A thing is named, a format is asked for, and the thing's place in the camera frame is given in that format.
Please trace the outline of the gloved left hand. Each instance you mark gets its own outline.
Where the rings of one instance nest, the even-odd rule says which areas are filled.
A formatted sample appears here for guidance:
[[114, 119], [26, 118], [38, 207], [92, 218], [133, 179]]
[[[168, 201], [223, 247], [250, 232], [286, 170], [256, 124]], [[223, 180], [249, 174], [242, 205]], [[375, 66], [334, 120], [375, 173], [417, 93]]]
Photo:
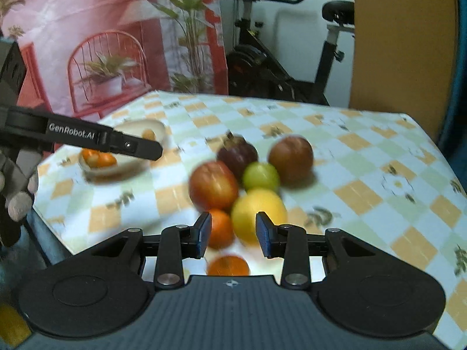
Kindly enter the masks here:
[[31, 149], [1, 147], [1, 246], [21, 237], [21, 226], [38, 189], [37, 166], [42, 154]]

